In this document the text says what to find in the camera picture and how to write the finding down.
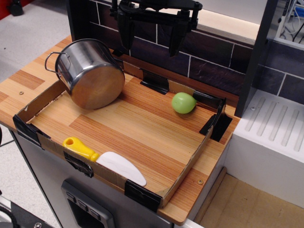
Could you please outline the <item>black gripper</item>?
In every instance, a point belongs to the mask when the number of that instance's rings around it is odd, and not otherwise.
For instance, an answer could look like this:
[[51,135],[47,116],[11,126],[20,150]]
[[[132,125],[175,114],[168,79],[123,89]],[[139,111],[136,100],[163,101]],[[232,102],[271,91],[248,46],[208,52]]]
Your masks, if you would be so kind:
[[134,21],[172,26],[170,57],[176,56],[188,30],[196,29],[202,4],[194,0],[113,0],[110,16],[117,20],[122,46],[130,50]]

